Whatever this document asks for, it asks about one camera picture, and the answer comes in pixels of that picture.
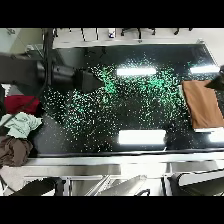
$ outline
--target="folded cloth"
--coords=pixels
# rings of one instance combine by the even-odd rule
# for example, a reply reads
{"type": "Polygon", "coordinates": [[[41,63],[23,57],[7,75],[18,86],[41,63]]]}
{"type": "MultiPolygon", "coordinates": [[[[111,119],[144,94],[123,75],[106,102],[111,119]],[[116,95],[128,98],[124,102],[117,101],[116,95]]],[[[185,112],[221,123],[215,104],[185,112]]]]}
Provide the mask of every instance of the folded cloth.
{"type": "Polygon", "coordinates": [[[22,166],[27,161],[33,145],[26,139],[0,137],[0,165],[22,166]]]}
{"type": "MultiPolygon", "coordinates": [[[[24,95],[7,96],[4,99],[6,112],[8,114],[15,114],[21,107],[23,107],[32,99],[33,96],[24,96],[24,95]]],[[[40,101],[38,99],[35,99],[34,102],[30,106],[25,108],[22,112],[35,115],[39,103],[40,101]]]]}
{"type": "MultiPolygon", "coordinates": [[[[11,116],[11,114],[4,115],[0,121],[0,125],[11,116]]],[[[27,138],[29,133],[35,130],[41,123],[42,118],[36,118],[31,114],[20,112],[4,126],[10,129],[7,135],[15,138],[27,138]]]]}
{"type": "Polygon", "coordinates": [[[209,82],[211,81],[182,82],[194,129],[224,127],[223,116],[218,106],[215,91],[205,87],[209,82]]]}

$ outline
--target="glossy black tabletop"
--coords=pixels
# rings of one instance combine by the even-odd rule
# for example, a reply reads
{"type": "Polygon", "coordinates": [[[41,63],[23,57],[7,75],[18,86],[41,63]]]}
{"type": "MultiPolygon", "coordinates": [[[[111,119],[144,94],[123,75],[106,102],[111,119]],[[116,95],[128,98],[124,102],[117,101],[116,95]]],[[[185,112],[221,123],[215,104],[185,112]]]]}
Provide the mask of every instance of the glossy black tabletop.
{"type": "MultiPolygon", "coordinates": [[[[41,97],[44,125],[32,133],[42,156],[96,155],[220,148],[209,133],[196,133],[179,91],[183,80],[212,79],[191,67],[214,65],[204,44],[141,44],[55,49],[58,64],[89,69],[105,87],[90,94],[48,87],[41,97]],[[153,68],[155,74],[119,76],[121,68],[153,68]],[[164,144],[121,145],[121,130],[166,131],[164,144]]],[[[223,93],[218,92],[224,112],[223,93]]]]}

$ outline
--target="red cloth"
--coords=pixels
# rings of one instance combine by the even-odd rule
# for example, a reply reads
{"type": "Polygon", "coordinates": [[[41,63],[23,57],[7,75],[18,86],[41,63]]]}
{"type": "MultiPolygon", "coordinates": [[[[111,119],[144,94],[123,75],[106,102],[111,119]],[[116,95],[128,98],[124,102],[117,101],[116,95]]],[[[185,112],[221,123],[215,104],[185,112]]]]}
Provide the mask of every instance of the red cloth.
{"type": "MultiPolygon", "coordinates": [[[[24,95],[12,95],[5,97],[4,104],[7,113],[15,114],[21,107],[23,107],[32,99],[33,96],[24,95]]],[[[39,103],[40,101],[38,99],[35,99],[34,102],[22,112],[35,115],[39,103]]]]}

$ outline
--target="folded brown towel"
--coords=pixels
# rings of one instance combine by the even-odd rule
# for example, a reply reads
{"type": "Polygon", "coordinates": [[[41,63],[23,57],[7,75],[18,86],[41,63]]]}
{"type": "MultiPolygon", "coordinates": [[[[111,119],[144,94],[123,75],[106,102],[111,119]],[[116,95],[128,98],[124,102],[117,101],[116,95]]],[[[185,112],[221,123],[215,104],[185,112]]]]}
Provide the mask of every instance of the folded brown towel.
{"type": "Polygon", "coordinates": [[[26,139],[0,137],[0,165],[22,166],[32,148],[33,145],[26,139]]]}
{"type": "Polygon", "coordinates": [[[205,87],[209,82],[211,81],[182,82],[194,129],[224,127],[223,116],[218,106],[215,91],[205,87]]]}

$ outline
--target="light green cloth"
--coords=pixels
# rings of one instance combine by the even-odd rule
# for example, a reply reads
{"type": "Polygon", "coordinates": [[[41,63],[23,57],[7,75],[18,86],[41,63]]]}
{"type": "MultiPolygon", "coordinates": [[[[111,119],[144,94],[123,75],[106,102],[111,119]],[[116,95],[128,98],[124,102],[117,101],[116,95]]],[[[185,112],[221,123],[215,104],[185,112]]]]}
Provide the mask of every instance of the light green cloth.
{"type": "MultiPolygon", "coordinates": [[[[11,116],[11,114],[4,115],[0,121],[0,125],[11,116]]],[[[10,128],[7,135],[13,136],[15,138],[27,138],[29,133],[35,130],[41,123],[42,118],[36,118],[31,114],[20,112],[4,126],[10,128]]]]}

